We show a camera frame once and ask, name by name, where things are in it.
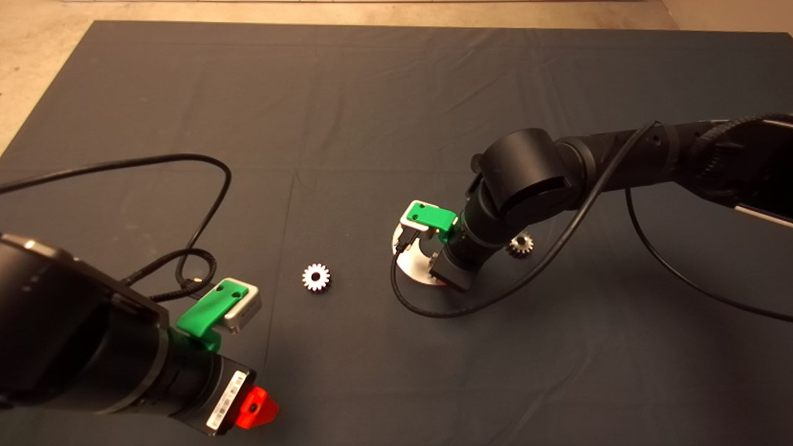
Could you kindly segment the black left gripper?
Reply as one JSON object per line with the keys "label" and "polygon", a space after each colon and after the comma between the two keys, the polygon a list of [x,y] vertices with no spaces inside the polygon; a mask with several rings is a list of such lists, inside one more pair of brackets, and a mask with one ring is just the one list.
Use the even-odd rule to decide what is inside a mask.
{"label": "black left gripper", "polygon": [[278,404],[261,387],[256,372],[211,352],[175,330],[168,331],[168,353],[153,384],[153,413],[175,419],[208,437],[234,426],[269,424]]}

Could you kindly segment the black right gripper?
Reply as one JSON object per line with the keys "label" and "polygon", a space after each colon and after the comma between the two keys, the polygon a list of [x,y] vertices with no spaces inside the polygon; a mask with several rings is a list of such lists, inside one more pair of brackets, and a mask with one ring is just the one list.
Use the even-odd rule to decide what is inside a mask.
{"label": "black right gripper", "polygon": [[482,266],[512,238],[512,227],[499,219],[460,214],[439,256],[432,275],[437,286],[450,286],[466,292],[478,277]]}

